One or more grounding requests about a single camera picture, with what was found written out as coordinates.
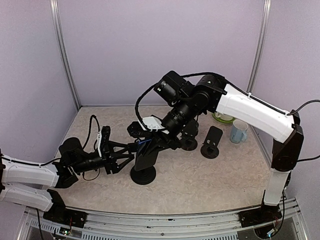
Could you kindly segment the blue phone black screen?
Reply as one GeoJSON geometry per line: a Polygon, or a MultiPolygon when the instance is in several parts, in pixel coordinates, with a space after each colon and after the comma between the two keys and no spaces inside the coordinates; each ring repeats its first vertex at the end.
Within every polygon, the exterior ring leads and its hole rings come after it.
{"type": "Polygon", "coordinates": [[[142,171],[155,165],[159,154],[159,146],[155,139],[140,141],[135,157],[135,171],[142,171]]]}

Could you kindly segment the black pole phone stand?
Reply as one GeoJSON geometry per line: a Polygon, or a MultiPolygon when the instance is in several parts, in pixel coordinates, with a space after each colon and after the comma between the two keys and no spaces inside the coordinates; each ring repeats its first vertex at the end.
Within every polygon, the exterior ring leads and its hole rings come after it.
{"type": "Polygon", "coordinates": [[[144,170],[135,171],[135,166],[130,170],[131,180],[138,185],[148,185],[156,178],[156,169],[154,166],[144,170]]]}

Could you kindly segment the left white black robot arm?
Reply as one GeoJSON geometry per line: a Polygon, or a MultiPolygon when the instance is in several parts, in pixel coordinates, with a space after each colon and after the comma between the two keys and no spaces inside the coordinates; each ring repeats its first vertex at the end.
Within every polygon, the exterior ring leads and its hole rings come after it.
{"type": "Polygon", "coordinates": [[[63,223],[70,211],[54,200],[54,191],[35,190],[28,184],[55,189],[67,189],[78,176],[87,171],[104,168],[107,174],[116,174],[134,159],[137,143],[123,144],[105,140],[93,152],[86,152],[80,140],[68,138],[59,147],[60,157],[46,163],[36,163],[0,155],[0,199],[20,205],[49,211],[63,223]]]}

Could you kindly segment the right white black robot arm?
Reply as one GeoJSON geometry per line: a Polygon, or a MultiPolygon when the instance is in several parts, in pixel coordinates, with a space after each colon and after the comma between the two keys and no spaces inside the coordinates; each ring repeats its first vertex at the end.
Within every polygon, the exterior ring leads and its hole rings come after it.
{"type": "Polygon", "coordinates": [[[244,92],[217,73],[203,72],[200,77],[197,84],[192,84],[186,75],[169,71],[151,86],[171,111],[152,125],[148,125],[147,119],[138,120],[151,136],[140,143],[134,168],[136,171],[150,168],[160,151],[179,148],[178,134],[201,114],[217,112],[244,121],[273,137],[270,178],[263,205],[255,212],[260,222],[266,222],[275,214],[275,206],[280,203],[287,178],[302,150],[304,133],[300,117],[295,111],[279,109],[244,92]]]}

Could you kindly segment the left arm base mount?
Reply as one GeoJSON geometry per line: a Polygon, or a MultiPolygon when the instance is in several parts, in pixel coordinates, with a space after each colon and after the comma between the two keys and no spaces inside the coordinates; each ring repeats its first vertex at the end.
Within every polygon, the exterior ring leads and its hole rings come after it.
{"type": "Polygon", "coordinates": [[[87,213],[53,205],[48,211],[43,213],[43,218],[54,223],[83,229],[87,220],[87,213]]]}

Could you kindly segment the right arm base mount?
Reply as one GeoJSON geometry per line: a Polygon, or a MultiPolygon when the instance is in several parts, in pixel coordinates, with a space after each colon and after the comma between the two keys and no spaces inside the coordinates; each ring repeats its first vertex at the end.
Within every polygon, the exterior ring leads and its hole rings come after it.
{"type": "Polygon", "coordinates": [[[263,210],[262,208],[256,208],[251,210],[245,210],[238,213],[239,220],[242,228],[260,225],[268,222],[275,221],[276,218],[281,219],[283,217],[280,210],[263,210]]]}

